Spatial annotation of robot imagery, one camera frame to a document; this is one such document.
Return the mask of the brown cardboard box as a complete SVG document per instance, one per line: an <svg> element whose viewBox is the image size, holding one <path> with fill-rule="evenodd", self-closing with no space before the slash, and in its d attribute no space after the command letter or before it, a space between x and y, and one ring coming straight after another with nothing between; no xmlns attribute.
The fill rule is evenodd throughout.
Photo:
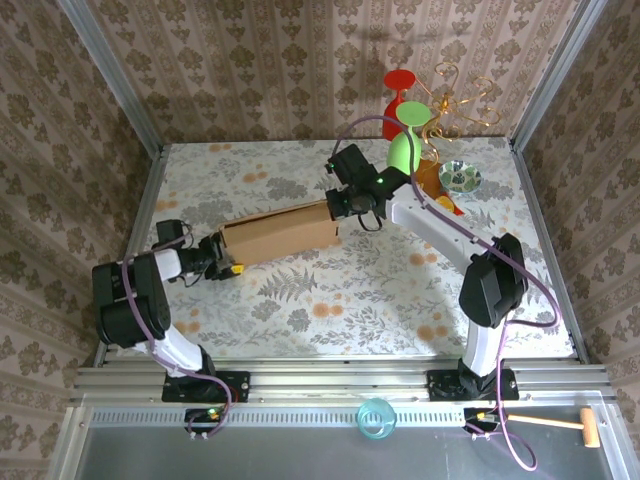
<svg viewBox="0 0 640 480"><path fill-rule="evenodd" d="M339 224L326 200L245 216L218 231L228 255L244 266L339 243Z"/></svg>

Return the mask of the green plastic goblet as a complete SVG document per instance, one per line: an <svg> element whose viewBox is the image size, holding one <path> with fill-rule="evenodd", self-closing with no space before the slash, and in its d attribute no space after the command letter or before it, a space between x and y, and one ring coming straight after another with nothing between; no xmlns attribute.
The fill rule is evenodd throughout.
<svg viewBox="0 0 640 480"><path fill-rule="evenodd" d="M431 111L421 102L405 101L396 108L396 117L406 127L408 135L401 130L391 141L387 165L410 175L417 172L422 153L421 140L415 129L431 119Z"/></svg>

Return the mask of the brown wooden board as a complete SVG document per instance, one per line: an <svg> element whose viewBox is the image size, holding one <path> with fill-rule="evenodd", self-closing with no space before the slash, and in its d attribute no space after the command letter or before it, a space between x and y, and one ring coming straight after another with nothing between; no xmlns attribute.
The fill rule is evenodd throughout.
<svg viewBox="0 0 640 480"><path fill-rule="evenodd" d="M416 171L416 182L425 194L432 199L447 196L439 178L440 166L441 164L435 161L421 159Z"/></svg>

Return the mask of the green patterned bowl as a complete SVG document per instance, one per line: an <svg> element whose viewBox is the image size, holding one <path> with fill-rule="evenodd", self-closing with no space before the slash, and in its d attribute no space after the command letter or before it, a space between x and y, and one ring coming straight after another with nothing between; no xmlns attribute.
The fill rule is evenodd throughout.
<svg viewBox="0 0 640 480"><path fill-rule="evenodd" d="M452 160L442 164L438 170L441 187L448 193L470 194L482 184L481 172L463 160Z"/></svg>

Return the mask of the red plastic goblet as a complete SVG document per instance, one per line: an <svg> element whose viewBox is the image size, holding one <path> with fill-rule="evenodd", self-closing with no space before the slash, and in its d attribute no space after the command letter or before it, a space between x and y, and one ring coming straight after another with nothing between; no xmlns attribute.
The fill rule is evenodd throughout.
<svg viewBox="0 0 640 480"><path fill-rule="evenodd" d="M385 75L384 85L393 93L393 98L384 111L386 117L394 120L398 119L396 115L397 107L405 101L406 93L413 87L415 82L415 74L406 69L396 69ZM389 120L383 121L382 135L386 140L392 141L400 132L400 127L395 123Z"/></svg>

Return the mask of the left black connector board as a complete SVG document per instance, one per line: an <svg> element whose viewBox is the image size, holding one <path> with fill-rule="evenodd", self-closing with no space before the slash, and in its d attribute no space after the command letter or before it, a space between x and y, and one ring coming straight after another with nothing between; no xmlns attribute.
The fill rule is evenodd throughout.
<svg viewBox="0 0 640 480"><path fill-rule="evenodd" d="M226 414L222 406L187 409L184 428L190 436L211 436L217 431Z"/></svg>

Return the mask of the black connector board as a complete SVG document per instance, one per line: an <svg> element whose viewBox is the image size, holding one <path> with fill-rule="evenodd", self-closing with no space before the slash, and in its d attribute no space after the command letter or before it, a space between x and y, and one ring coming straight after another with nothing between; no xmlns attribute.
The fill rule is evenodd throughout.
<svg viewBox="0 0 640 480"><path fill-rule="evenodd" d="M495 408L465 408L463 428L468 433L483 435L495 432L500 424L500 419Z"/></svg>
<svg viewBox="0 0 640 480"><path fill-rule="evenodd" d="M222 406L187 409L184 428L190 436L211 436L217 431L226 414Z"/></svg>

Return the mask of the blue glass cup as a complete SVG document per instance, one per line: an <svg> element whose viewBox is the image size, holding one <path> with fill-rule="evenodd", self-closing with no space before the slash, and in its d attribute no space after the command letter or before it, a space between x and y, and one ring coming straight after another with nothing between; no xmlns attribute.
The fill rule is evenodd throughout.
<svg viewBox="0 0 640 480"><path fill-rule="evenodd" d="M368 439L382 440L395 430L397 414L391 404L381 398L366 400L358 409L356 423Z"/></svg>

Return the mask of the right black connector board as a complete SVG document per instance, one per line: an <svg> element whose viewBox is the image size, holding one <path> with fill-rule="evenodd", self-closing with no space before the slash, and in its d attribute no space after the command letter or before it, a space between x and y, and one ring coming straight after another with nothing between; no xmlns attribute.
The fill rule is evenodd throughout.
<svg viewBox="0 0 640 480"><path fill-rule="evenodd" d="M500 424L500 419L495 408L465 408L463 428L468 433L483 435L495 432Z"/></svg>

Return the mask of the wooden mallet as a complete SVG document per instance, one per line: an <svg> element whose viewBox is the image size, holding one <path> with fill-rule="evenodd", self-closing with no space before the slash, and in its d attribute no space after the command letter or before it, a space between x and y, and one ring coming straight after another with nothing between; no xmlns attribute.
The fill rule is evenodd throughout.
<svg viewBox="0 0 640 480"><path fill-rule="evenodd" d="M582 432L583 443L586 448L599 448L601 445L596 416L591 408L580 409L578 422L517 414L509 414L507 420L530 425L578 430Z"/></svg>

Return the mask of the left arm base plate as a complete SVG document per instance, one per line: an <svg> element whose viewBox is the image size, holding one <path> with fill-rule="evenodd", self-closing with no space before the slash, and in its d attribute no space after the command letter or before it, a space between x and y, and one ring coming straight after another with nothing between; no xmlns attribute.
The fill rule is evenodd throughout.
<svg viewBox="0 0 640 480"><path fill-rule="evenodd" d="M217 377L224 382L230 393L231 402L247 403L250 392L248 371L217 371ZM161 399L165 403L225 403L227 395L221 385L210 380L190 376L165 376Z"/></svg>

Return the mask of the aluminium front rail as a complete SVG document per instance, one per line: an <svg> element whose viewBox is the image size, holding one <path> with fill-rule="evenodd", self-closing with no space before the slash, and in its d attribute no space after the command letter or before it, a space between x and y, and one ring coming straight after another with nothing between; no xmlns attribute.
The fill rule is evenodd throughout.
<svg viewBox="0 0 640 480"><path fill-rule="evenodd" d="M259 359L219 361L220 370L250 373L249 404L258 406L352 406L369 397L406 405L428 400L427 373L453 369L451 359ZM595 391L616 398L605 368L565 360L516 360L520 399L585 396ZM146 406L161 401L164 371L142 358L115 359L100 368L82 368L71 393L74 405Z"/></svg>

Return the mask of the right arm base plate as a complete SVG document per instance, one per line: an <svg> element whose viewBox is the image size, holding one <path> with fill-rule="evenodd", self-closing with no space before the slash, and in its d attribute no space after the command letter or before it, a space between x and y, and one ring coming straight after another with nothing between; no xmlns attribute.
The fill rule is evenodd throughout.
<svg viewBox="0 0 640 480"><path fill-rule="evenodd" d="M477 389L473 386L465 386L460 379L459 372L453 369L427 371L426 387L429 399L433 402L494 401L497 399L495 379L491 379L486 387ZM516 377L511 369L502 370L500 391L503 400L518 400L520 398Z"/></svg>

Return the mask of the aluminium frame post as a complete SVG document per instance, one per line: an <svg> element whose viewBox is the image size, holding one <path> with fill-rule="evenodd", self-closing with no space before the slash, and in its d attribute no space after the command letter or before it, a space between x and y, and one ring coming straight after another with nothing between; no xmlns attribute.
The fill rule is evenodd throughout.
<svg viewBox="0 0 640 480"><path fill-rule="evenodd" d="M129 82L122 62L115 54L115 49L110 46L103 29L91 12L88 1L57 1L128 118L149 157L155 160L162 152L164 142L152 125L142 100L136 95Z"/></svg>
<svg viewBox="0 0 640 480"><path fill-rule="evenodd" d="M513 134L511 146L522 152L545 116L551 101L575 63L590 32L599 20L606 0L580 0L568 26L547 64Z"/></svg>

